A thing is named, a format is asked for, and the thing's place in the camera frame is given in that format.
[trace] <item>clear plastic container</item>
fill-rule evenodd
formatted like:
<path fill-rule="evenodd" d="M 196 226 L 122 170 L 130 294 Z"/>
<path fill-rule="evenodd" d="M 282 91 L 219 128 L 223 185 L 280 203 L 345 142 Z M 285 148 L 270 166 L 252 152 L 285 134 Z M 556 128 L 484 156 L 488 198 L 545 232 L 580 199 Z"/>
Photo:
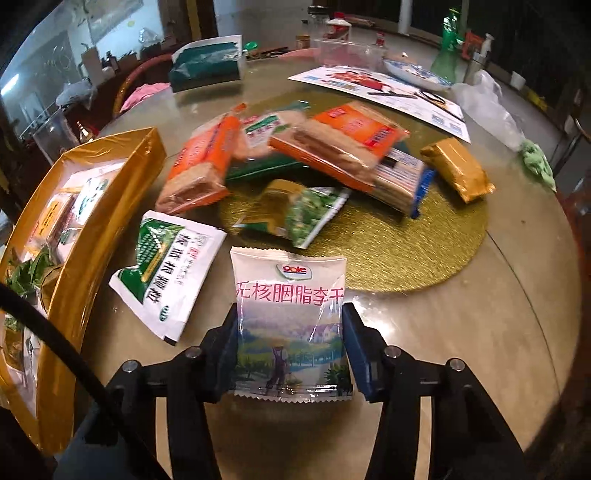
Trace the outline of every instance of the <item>clear plastic container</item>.
<path fill-rule="evenodd" d="M 80 145 L 62 110 L 49 117 L 47 122 L 33 133 L 33 139 L 52 165 L 62 153 Z"/>
<path fill-rule="evenodd" d="M 383 49 L 376 45 L 321 38 L 316 40 L 316 61 L 324 67 L 358 67 L 378 72 L 382 66 Z"/>

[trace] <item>metal screw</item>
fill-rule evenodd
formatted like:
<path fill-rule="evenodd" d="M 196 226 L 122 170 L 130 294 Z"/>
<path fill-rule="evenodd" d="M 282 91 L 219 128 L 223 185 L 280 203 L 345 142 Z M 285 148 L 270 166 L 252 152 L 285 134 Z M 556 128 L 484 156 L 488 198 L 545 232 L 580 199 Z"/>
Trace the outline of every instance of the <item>metal screw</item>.
<path fill-rule="evenodd" d="M 453 368 L 456 372 L 461 372 L 466 368 L 466 364 L 459 358 L 452 358 L 449 361 L 449 366 Z"/>
<path fill-rule="evenodd" d="M 127 360 L 123 365 L 121 365 L 121 370 L 130 374 L 132 371 L 134 371 L 138 367 L 139 367 L 139 363 L 136 362 L 135 360 Z"/>
<path fill-rule="evenodd" d="M 384 353 L 386 354 L 386 356 L 388 356 L 390 358 L 398 358 L 402 354 L 402 350 L 400 348 L 398 348 L 397 346 L 388 345 L 384 349 Z"/>
<path fill-rule="evenodd" d="M 185 351 L 185 356 L 191 359 L 199 358 L 202 354 L 203 350 L 201 350 L 201 347 L 198 346 L 190 346 Z"/>

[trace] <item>green bottle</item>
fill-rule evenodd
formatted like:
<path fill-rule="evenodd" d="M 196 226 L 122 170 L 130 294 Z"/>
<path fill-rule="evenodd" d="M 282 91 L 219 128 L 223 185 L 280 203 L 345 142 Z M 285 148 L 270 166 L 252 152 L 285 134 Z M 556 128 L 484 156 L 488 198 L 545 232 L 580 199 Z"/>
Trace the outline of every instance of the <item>green bottle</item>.
<path fill-rule="evenodd" d="M 449 15 L 443 19 L 443 41 L 441 50 L 431 65 L 431 71 L 451 83 L 456 83 L 456 43 L 459 13 L 450 8 Z"/>

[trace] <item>yellow snack package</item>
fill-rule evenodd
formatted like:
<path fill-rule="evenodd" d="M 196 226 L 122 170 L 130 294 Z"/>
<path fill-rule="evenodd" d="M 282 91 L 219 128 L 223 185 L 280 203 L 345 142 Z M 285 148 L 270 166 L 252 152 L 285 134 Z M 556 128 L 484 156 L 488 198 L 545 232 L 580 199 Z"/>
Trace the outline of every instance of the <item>yellow snack package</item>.
<path fill-rule="evenodd" d="M 455 138 L 428 145 L 421 149 L 421 155 L 466 203 L 495 191 L 478 160 Z"/>

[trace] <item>flyer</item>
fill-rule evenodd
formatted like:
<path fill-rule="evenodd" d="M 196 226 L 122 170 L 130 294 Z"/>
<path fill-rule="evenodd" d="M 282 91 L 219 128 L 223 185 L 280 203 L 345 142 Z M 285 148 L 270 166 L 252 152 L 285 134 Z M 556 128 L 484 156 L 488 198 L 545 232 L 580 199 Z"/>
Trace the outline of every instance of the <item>flyer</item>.
<path fill-rule="evenodd" d="M 289 78 L 351 93 L 411 115 L 470 143 L 462 109 L 440 95 L 355 67 L 318 67 Z"/>

